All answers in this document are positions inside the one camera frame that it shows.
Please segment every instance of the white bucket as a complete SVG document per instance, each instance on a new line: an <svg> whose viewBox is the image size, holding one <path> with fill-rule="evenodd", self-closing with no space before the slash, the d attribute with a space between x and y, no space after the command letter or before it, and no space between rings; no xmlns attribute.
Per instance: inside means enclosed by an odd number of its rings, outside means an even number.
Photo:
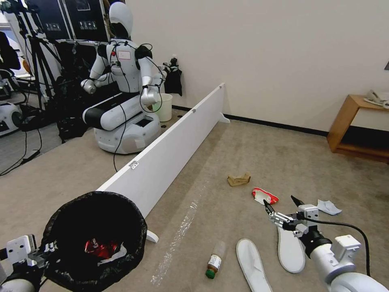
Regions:
<svg viewBox="0 0 389 292"><path fill-rule="evenodd" d="M155 113L158 115L159 120L161 122L167 122L171 119L171 103L172 103L173 96L167 93L161 93L161 96L162 96L162 106L160 101L153 104L153 111L158 110Z"/></svg>

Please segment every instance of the bottle label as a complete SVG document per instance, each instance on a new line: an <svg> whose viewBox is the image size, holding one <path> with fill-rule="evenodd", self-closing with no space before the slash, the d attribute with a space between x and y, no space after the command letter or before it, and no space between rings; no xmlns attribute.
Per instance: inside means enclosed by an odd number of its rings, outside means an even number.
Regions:
<svg viewBox="0 0 389 292"><path fill-rule="evenodd" d="M217 255L212 255L211 259L209 260L208 264L214 266L215 268L219 269L220 265L222 264L222 259L218 257Z"/></svg>

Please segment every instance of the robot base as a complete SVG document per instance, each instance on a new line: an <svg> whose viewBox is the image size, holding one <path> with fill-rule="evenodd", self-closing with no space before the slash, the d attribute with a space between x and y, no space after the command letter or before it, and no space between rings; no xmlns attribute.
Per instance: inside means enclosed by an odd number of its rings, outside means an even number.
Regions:
<svg viewBox="0 0 389 292"><path fill-rule="evenodd" d="M0 137L16 132L22 118L21 110L12 103L0 105Z"/></svg>
<svg viewBox="0 0 389 292"><path fill-rule="evenodd" d="M114 153L123 134L124 124L112 131L94 129L98 146ZM127 122L126 131L116 153L130 154L142 151L161 134L159 118L156 114L147 113L137 123Z"/></svg>

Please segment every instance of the green bottle cap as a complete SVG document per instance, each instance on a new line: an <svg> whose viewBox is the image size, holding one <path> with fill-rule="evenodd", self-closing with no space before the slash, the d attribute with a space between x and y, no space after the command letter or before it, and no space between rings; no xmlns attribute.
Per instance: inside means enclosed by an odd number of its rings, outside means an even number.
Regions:
<svg viewBox="0 0 389 292"><path fill-rule="evenodd" d="M215 277L215 272L211 269L208 269L205 274L207 275L208 278L213 279Z"/></svg>

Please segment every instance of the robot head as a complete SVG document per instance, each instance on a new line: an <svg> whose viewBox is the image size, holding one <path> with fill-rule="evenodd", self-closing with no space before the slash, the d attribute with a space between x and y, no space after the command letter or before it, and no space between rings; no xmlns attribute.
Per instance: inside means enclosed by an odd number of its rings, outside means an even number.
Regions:
<svg viewBox="0 0 389 292"><path fill-rule="evenodd" d="M109 21L117 39L130 38L133 30L133 14L130 8L122 2L115 2L109 8Z"/></svg>

